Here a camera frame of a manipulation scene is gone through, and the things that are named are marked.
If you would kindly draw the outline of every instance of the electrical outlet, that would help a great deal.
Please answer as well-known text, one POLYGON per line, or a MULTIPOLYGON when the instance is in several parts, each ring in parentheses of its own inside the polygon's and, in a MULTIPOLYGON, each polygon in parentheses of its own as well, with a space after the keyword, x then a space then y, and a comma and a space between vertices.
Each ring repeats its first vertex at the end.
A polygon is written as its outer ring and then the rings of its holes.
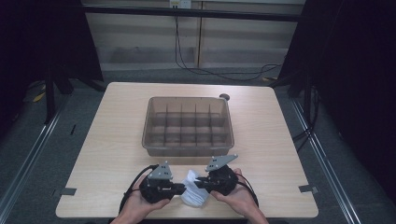
POLYGON ((180 0, 180 8, 191 8, 191 0, 180 0))
POLYGON ((180 0, 169 0, 170 8, 180 8, 180 0))

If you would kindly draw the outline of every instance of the light wood tabletop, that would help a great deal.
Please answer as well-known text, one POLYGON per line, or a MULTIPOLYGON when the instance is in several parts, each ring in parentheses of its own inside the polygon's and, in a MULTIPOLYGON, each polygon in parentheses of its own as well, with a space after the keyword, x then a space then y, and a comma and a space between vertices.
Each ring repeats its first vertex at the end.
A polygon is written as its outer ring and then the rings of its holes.
MULTIPOLYGON (((307 185, 282 111, 271 88, 111 83, 98 108, 56 209, 58 217, 116 217, 120 201, 134 178, 149 165, 168 161, 173 182, 180 183, 190 169, 207 176, 208 157, 150 157, 142 147, 149 99, 153 96, 219 97, 228 102, 238 158, 229 166, 241 168, 256 192, 267 217, 315 217, 318 208, 307 185)), ((202 208, 184 204, 179 196, 148 218, 241 218, 227 204, 209 196, 202 208)))

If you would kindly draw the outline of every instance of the gray carpet floor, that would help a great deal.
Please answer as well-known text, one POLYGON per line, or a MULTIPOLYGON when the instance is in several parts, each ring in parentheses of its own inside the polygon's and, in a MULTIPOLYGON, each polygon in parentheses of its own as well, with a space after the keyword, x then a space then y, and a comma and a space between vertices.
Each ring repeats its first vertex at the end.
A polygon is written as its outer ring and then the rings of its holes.
MULTIPOLYGON (((257 72, 260 68, 211 69, 211 72, 257 72)), ((105 84, 112 81, 163 82, 163 83, 199 83, 221 85, 266 86, 269 82, 263 77, 277 77, 279 68, 263 75, 226 75, 230 78, 251 79, 235 81, 218 76, 195 75, 186 70, 142 70, 104 73, 105 84)), ((53 196, 55 189, 65 186, 71 174, 78 153, 90 129, 96 110, 103 97, 102 92, 94 91, 73 80, 75 90, 70 96, 57 96, 57 102, 67 98, 67 105, 48 141, 39 156, 33 172, 6 223, 107 223, 107 219, 62 219, 55 215, 59 198, 53 196)), ((276 88, 276 96, 288 124, 291 136, 303 131, 302 125, 287 95, 288 87, 276 88)), ((0 142, 0 195, 7 190, 15 174, 21 167, 30 148, 43 128, 45 120, 45 100, 38 103, 26 102, 19 118, 0 142)), ((332 118, 327 114, 324 105, 319 106, 318 121, 315 127, 320 143, 338 175, 347 195, 353 202, 361 223, 396 223, 396 209, 386 197, 380 186, 355 159, 348 145, 340 138, 332 118)), ((299 147, 303 141, 296 142, 299 147)), ((306 143, 301 149, 300 160, 304 167, 308 182, 316 186, 319 193, 315 194, 319 214, 312 219, 288 219, 293 223, 347 223, 347 220, 332 192, 325 174, 318 163, 317 157, 306 143)), ((192 221, 167 220, 166 223, 183 223, 192 221)))

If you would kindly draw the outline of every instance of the crumpled white fabric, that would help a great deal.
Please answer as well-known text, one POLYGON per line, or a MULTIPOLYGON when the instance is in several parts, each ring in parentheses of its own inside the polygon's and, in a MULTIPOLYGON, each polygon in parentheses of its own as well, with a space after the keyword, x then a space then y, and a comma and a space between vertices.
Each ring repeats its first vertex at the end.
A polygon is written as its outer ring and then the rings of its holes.
POLYGON ((186 187, 186 190, 180 196, 180 198, 183 203, 192 207, 202 207, 209 196, 209 193, 206 191, 206 189, 198 189, 198 187, 195 185, 194 181, 196 181, 195 178, 198 176, 199 174, 197 172, 189 170, 186 178, 182 181, 186 187))

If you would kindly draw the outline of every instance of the storage box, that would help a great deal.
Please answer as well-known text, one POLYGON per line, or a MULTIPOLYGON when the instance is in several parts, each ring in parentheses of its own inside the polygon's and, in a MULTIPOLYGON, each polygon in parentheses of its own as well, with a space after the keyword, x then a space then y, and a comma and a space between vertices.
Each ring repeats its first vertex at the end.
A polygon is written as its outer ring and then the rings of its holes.
POLYGON ((233 147, 227 100, 215 97, 152 97, 142 145, 150 156, 226 155, 233 147))

